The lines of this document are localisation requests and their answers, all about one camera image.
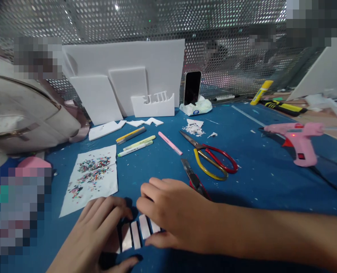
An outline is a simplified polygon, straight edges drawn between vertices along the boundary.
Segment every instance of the cable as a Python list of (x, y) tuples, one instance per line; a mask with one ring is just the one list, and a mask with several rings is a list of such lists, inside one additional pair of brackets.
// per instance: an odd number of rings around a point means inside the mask
[(337, 186), (335, 186), (333, 183), (327, 180), (326, 177), (324, 177), (322, 173), (315, 166), (311, 166), (309, 167), (309, 169), (313, 171), (316, 175), (318, 175), (321, 179), (323, 179), (330, 187), (332, 187), (334, 190), (337, 191)]

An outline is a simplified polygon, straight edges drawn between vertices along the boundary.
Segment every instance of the marker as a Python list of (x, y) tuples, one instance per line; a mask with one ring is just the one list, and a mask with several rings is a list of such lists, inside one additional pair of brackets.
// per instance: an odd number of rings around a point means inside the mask
[(118, 145), (120, 145), (120, 144), (132, 139), (133, 137), (136, 137), (137, 135), (140, 135), (141, 133), (144, 133), (145, 131), (146, 131), (146, 128), (141, 127), (138, 130), (135, 130), (135, 131), (133, 131), (133, 132), (121, 137), (121, 138), (118, 138), (116, 140), (116, 142), (117, 142)]
[(180, 151), (179, 148), (177, 148), (175, 146), (175, 144), (173, 144), (164, 134), (162, 134), (161, 132), (158, 132), (158, 135), (163, 138), (163, 140), (172, 148), (175, 150), (176, 153), (178, 153), (179, 155), (182, 155), (183, 152)]
[(156, 138), (155, 135), (150, 136), (150, 137), (148, 137), (148, 138), (145, 138), (145, 139), (143, 139), (143, 140), (141, 140), (141, 141), (139, 141), (139, 142), (137, 142), (137, 143), (134, 143), (134, 144), (132, 144), (132, 145), (130, 145), (130, 146), (128, 146), (128, 147), (123, 148), (123, 151), (126, 151), (126, 150), (129, 150), (129, 149), (131, 149), (131, 148), (134, 148), (134, 147), (136, 147), (136, 146), (138, 146), (138, 145), (140, 145), (140, 144), (146, 143), (146, 142), (148, 142), (148, 141), (150, 141), (150, 140), (154, 140), (155, 138)]
[(219, 97), (219, 98), (215, 98), (212, 101), (220, 101), (220, 100), (227, 100), (227, 99), (235, 99), (240, 97), (240, 95), (229, 95), (229, 96), (224, 96), (224, 97)]
[(131, 149), (129, 149), (129, 150), (123, 151), (123, 152), (121, 152), (121, 153), (118, 153), (118, 156), (119, 156), (119, 157), (125, 156), (125, 155), (127, 155), (127, 154), (130, 154), (130, 153), (132, 153), (132, 152), (135, 152), (135, 151), (137, 151), (137, 150), (139, 150), (139, 149), (142, 149), (142, 148), (144, 148), (144, 147), (146, 147), (146, 146), (149, 146), (149, 145), (151, 145), (151, 144), (153, 144), (153, 140), (148, 141), (148, 142), (143, 143), (143, 144), (140, 144), (139, 146), (136, 146), (136, 147), (131, 148)]

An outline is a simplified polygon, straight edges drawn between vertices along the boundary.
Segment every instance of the yellow-handled scissors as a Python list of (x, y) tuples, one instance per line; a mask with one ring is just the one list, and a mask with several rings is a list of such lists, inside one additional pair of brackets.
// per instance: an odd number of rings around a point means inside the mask
[[(188, 136), (187, 134), (185, 134), (181, 130), (180, 130), (180, 133), (184, 136), (184, 138), (186, 138), (195, 147), (194, 153), (195, 153), (197, 164), (199, 165), (200, 169), (203, 170), (203, 172), (206, 173), (208, 176), (212, 177), (215, 180), (225, 181), (228, 178), (228, 173), (236, 173), (238, 171), (237, 163), (226, 152), (224, 152), (220, 149), (205, 145), (205, 144), (199, 144), (198, 142), (193, 140), (193, 138), (191, 138), (190, 136)], [(211, 158), (209, 158), (206, 154), (204, 154), (202, 149), (205, 149), (205, 151), (212, 157), (213, 160)], [(230, 162), (233, 165), (233, 169), (229, 169), (227, 166), (225, 166), (223, 163), (221, 163), (220, 160), (210, 150), (219, 152), (223, 156), (225, 156), (227, 159), (229, 159)], [(205, 158), (207, 161), (209, 161), (212, 165), (217, 167), (223, 173), (224, 176), (223, 177), (216, 176), (215, 174), (209, 172), (200, 162), (199, 155), (201, 155), (203, 158)]]

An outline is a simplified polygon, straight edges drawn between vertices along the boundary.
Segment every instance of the pink highlighter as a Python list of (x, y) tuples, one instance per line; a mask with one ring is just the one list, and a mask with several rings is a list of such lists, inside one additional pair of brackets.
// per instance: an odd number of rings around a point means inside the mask
[(308, 122), (301, 123), (281, 123), (264, 127), (264, 130), (277, 133), (286, 137), (283, 146), (294, 147), (296, 150), (296, 160), (294, 163), (301, 167), (315, 166), (317, 158), (313, 150), (310, 137), (324, 134), (322, 123)]
[(172, 148), (175, 150), (176, 153), (178, 153), (179, 155), (182, 155), (183, 153), (180, 151), (179, 148), (177, 148), (175, 146), (175, 144), (173, 144), (164, 134), (162, 134), (161, 132), (158, 132), (158, 135), (163, 138), (163, 140)]

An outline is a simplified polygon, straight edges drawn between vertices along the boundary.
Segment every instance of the glue stick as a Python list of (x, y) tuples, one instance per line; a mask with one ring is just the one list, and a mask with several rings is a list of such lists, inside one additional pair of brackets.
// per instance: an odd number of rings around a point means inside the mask
[(251, 105), (257, 105), (257, 103), (262, 98), (263, 94), (267, 92), (267, 90), (271, 87), (273, 81), (265, 81), (258, 93), (255, 95), (253, 100), (251, 101)]

